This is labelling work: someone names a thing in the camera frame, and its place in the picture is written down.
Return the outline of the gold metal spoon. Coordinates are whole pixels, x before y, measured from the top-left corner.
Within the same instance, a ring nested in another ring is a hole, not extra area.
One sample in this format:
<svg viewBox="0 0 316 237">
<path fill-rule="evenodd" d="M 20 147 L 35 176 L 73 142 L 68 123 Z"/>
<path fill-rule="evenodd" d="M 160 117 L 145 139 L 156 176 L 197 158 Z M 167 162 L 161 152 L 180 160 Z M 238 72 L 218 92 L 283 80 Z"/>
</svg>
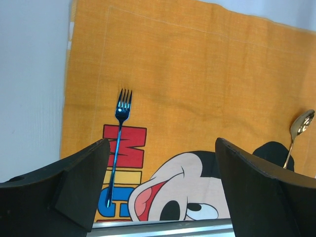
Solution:
<svg viewBox="0 0 316 237">
<path fill-rule="evenodd" d="M 299 115 L 295 119 L 295 121 L 292 123 L 290 127 L 291 143 L 290 143 L 290 148 L 286 157 L 286 161 L 283 165 L 284 169 L 287 169 L 291 152 L 294 146 L 295 138 L 307 130 L 307 128 L 311 125 L 314 119 L 315 113 L 316 112 L 313 109 L 307 110 L 301 115 Z"/>
</svg>

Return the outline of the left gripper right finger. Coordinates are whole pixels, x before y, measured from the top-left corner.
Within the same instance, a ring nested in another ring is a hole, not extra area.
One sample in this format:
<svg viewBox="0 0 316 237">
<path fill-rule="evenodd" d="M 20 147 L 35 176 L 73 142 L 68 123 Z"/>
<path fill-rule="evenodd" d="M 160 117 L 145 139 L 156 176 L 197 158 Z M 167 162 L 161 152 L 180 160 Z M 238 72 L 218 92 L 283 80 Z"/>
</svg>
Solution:
<svg viewBox="0 0 316 237">
<path fill-rule="evenodd" d="M 215 153 L 237 237 L 315 236 L 316 181 L 283 168 L 283 144 L 271 141 L 250 154 L 218 138 Z"/>
</svg>

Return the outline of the blue fork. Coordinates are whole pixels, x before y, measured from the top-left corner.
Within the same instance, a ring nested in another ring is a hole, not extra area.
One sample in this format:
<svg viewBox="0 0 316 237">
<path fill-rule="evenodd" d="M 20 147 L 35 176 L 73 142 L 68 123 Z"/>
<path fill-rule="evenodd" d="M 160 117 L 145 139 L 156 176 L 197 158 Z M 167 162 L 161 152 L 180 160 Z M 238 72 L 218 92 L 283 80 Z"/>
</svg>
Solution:
<svg viewBox="0 0 316 237">
<path fill-rule="evenodd" d="M 110 176 L 108 193 L 106 197 L 107 208 L 111 207 L 112 205 L 115 174 L 116 174 L 117 160 L 118 160 L 118 154 L 119 154 L 119 144 L 120 144 L 120 139 L 121 139 L 121 130 L 122 130 L 123 123 L 129 118 L 131 101 L 132 101 L 132 90 L 122 89 L 118 97 L 118 102 L 117 102 L 116 111 L 115 111 L 115 117 L 119 122 L 119 127 L 118 127 L 117 144 L 116 144 L 116 149 L 114 153 L 112 172 Z"/>
</svg>

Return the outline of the orange cartoon mouse towel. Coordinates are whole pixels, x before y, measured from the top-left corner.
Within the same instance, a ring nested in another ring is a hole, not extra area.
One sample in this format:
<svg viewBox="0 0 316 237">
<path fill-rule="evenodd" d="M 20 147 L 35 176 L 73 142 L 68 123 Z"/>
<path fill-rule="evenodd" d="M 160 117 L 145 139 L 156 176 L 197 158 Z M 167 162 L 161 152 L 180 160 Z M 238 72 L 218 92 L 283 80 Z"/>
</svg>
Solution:
<svg viewBox="0 0 316 237">
<path fill-rule="evenodd" d="M 95 222 L 227 218 L 216 139 L 288 151 L 292 122 L 316 107 L 315 32 L 197 0 L 76 0 L 68 58 L 61 157 L 111 146 Z"/>
</svg>

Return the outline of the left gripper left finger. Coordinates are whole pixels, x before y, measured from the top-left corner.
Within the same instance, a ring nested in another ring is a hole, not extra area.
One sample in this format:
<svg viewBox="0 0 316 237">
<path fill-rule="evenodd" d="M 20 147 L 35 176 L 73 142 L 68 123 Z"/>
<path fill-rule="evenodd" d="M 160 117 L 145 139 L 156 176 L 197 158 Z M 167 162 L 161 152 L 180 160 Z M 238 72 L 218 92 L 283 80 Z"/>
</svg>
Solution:
<svg viewBox="0 0 316 237">
<path fill-rule="evenodd" d="M 2 237 L 85 237 L 91 232 L 110 155 L 101 139 L 0 185 Z"/>
</svg>

